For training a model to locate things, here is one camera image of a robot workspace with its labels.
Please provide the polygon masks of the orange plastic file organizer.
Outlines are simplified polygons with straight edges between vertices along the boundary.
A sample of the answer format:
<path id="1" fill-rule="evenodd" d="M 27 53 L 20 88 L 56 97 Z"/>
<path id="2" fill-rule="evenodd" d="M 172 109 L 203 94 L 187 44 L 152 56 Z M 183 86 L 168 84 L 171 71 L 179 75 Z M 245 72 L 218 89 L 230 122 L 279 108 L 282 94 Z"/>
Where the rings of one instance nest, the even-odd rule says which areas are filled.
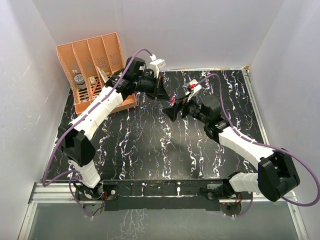
<path id="1" fill-rule="evenodd" d="M 125 67 L 121 43 L 116 32 L 65 43 L 56 47 L 57 57 L 70 83 L 77 115 L 85 111 L 102 91 L 102 81 L 96 66 L 108 77 Z M 82 74 L 86 89 L 78 89 L 74 78 Z M 90 84 L 89 77 L 98 77 Z"/>

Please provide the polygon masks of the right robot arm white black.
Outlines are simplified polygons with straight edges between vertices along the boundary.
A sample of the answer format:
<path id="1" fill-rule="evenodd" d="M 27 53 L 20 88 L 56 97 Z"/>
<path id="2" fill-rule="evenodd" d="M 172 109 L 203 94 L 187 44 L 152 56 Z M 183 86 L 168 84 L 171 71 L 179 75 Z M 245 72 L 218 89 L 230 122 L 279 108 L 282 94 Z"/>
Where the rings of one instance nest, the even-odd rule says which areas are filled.
<path id="1" fill-rule="evenodd" d="M 205 96 L 201 104 L 196 102 L 195 97 L 185 96 L 162 111 L 173 122 L 181 113 L 182 118 L 191 116 L 204 123 L 204 131 L 211 140 L 233 150 L 255 167 L 256 173 L 233 173 L 223 180 L 218 190 L 226 197 L 233 199 L 241 192 L 248 192 L 263 194 L 268 200 L 276 202 L 300 185 L 292 157 L 281 150 L 255 144 L 253 139 L 241 133 L 236 134 L 222 117 L 222 106 L 216 96 Z"/>

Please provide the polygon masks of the white paper card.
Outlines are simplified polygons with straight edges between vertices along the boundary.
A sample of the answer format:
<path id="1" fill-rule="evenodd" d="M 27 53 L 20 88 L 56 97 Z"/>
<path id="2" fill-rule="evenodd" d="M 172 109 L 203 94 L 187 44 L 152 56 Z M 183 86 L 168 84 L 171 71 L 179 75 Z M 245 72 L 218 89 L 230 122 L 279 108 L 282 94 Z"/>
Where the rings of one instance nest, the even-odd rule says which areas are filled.
<path id="1" fill-rule="evenodd" d="M 99 74 L 100 78 L 102 79 L 102 81 L 104 83 L 106 83 L 108 81 L 108 79 L 109 79 L 107 74 L 98 66 L 96 66 L 96 69 L 97 69 L 98 74 Z"/>

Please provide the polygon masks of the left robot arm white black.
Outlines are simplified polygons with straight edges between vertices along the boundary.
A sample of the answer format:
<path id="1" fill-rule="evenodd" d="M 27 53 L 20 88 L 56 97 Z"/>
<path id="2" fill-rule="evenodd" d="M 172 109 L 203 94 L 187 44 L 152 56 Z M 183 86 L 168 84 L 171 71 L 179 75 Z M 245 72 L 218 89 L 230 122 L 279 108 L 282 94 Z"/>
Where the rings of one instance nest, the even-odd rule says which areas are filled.
<path id="1" fill-rule="evenodd" d="M 76 188 L 87 198 L 99 199 L 104 189 L 93 161 L 96 154 L 91 143 L 94 133 L 110 113 L 135 92 L 145 93 L 152 100 L 169 101 L 160 75 L 165 66 L 164 59 L 155 59 L 146 67 L 143 59 L 129 57 L 125 68 L 104 81 L 101 92 L 83 113 L 69 124 L 59 126 L 61 151 L 78 172 L 80 185 Z"/>

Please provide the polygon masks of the small beige box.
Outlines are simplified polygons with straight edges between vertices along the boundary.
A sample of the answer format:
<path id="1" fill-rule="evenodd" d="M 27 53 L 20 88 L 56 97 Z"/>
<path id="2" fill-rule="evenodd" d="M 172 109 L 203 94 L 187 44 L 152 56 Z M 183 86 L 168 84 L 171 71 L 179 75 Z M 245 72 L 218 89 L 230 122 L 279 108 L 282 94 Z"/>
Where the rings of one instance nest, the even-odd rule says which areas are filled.
<path id="1" fill-rule="evenodd" d="M 97 76 L 90 76 L 88 79 L 91 85 L 95 85 L 99 81 Z"/>

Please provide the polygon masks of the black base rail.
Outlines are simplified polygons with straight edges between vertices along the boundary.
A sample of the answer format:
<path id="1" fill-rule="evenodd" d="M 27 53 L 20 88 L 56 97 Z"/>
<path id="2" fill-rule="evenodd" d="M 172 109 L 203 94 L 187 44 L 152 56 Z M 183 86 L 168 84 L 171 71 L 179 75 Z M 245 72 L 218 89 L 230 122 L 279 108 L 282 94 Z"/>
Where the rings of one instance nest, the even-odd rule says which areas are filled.
<path id="1" fill-rule="evenodd" d="M 105 211 L 188 210 L 219 211 L 220 201 L 228 197 L 222 181 L 184 180 L 107 180 L 103 182 Z"/>

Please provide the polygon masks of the pink strap keyring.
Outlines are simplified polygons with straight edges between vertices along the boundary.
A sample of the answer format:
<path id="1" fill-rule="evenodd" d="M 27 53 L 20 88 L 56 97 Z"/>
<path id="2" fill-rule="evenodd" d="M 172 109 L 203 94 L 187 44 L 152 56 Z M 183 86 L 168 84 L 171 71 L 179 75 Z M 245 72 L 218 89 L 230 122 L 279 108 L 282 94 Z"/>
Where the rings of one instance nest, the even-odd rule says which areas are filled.
<path id="1" fill-rule="evenodd" d="M 175 104 L 175 98 L 174 98 L 174 97 L 171 98 L 170 104 L 171 104 L 172 106 Z"/>

